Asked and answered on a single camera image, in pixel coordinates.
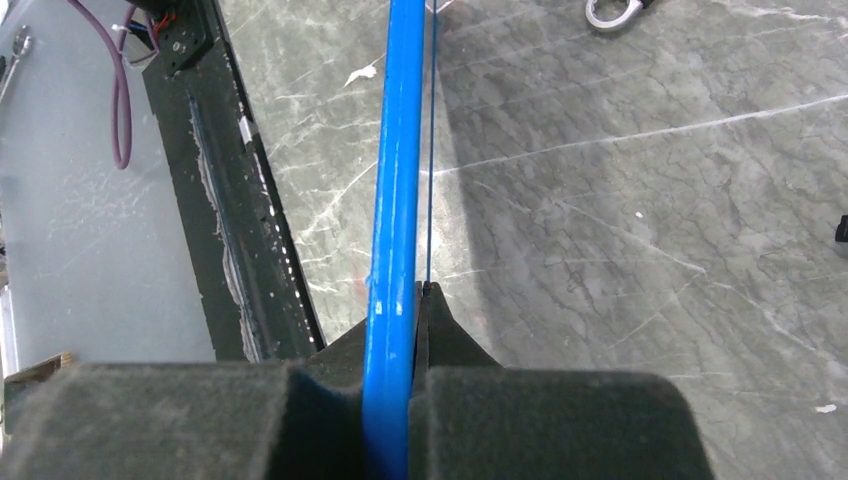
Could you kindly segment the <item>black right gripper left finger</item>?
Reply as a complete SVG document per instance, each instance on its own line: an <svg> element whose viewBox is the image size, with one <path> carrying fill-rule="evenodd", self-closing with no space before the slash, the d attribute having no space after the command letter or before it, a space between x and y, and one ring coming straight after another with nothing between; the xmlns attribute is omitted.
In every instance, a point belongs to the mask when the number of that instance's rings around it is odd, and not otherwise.
<svg viewBox="0 0 848 480"><path fill-rule="evenodd" d="M357 325L304 361L45 362L14 377L5 479L359 479Z"/></svg>

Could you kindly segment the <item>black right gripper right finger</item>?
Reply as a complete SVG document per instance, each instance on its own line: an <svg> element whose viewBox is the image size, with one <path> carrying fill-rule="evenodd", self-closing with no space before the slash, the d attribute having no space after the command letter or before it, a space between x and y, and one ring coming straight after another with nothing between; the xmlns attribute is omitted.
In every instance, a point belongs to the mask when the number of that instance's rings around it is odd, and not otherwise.
<svg viewBox="0 0 848 480"><path fill-rule="evenodd" d="M646 372L499 364L425 283L409 407L413 479L710 479L694 415Z"/></svg>

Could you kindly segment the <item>blue framed whiteboard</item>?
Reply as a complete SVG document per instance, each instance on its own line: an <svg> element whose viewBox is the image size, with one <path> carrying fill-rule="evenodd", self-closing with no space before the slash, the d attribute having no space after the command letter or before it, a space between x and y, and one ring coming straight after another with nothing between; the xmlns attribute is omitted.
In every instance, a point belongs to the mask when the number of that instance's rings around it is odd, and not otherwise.
<svg viewBox="0 0 848 480"><path fill-rule="evenodd" d="M362 390L369 479L408 476L425 25L424 2L390 2Z"/></svg>

